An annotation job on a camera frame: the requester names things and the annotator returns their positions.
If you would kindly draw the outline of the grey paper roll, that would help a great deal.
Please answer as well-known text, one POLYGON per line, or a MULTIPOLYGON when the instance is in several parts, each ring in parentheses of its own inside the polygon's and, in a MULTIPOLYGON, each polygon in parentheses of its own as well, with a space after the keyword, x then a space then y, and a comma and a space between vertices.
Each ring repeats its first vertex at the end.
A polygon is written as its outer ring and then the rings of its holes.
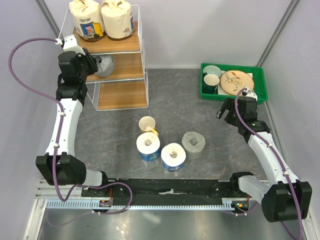
POLYGON ((186 157, 189 160, 199 159, 206 146, 205 137, 195 131, 186 132, 181 140, 182 146, 185 149, 186 157))
POLYGON ((98 70, 95 75, 106 78, 115 70, 115 61, 112 55, 97 55, 96 59, 98 70))

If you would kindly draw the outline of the beige paper roll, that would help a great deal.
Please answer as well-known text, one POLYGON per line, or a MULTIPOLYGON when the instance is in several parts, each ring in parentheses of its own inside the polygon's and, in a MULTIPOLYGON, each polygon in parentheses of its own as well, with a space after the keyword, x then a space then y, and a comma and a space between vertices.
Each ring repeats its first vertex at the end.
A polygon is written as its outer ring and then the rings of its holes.
POLYGON ((131 4, 125 0, 103 0, 101 15, 107 36, 112 40, 123 40, 134 33, 131 4))
POLYGON ((69 12, 81 39, 96 42, 105 36, 101 7, 95 0, 72 0, 69 12))

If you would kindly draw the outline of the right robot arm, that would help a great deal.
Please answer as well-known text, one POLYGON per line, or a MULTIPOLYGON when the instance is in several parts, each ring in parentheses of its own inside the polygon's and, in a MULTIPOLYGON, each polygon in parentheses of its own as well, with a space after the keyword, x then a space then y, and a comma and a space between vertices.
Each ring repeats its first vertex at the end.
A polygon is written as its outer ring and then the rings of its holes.
POLYGON ((250 172, 234 173, 229 184, 230 193, 235 197, 244 193, 250 195, 261 205, 263 215, 270 223, 304 220, 308 215, 312 187, 307 181, 300 181, 285 163, 274 145, 268 125, 258 119, 256 99, 228 97, 216 117, 220 119, 225 111, 228 113, 224 120, 238 128, 258 157, 268 180, 263 183, 250 172))

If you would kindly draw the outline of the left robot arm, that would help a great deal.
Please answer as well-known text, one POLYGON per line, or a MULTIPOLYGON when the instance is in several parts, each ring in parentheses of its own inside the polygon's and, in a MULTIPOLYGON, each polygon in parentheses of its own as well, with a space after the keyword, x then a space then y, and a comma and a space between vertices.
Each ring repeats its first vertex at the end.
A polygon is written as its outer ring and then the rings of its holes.
POLYGON ((49 185, 92 186, 99 197, 106 196, 110 185, 104 181, 105 173, 90 170, 75 157, 75 136, 88 88, 87 77, 98 70, 97 61, 86 48, 82 53, 65 51, 58 56, 61 70, 57 79, 56 120, 51 140, 35 165, 49 185))

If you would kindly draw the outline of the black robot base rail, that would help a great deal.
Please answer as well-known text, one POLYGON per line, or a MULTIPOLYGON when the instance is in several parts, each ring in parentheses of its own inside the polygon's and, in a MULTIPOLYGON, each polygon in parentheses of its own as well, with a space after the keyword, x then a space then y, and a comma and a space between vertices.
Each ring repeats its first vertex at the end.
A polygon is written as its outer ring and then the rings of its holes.
POLYGON ((111 197, 113 206, 209 206, 221 205, 223 199, 234 203, 255 202, 235 189, 229 180, 110 178, 106 183, 116 182, 102 189, 84 185, 81 196, 95 200, 111 197))

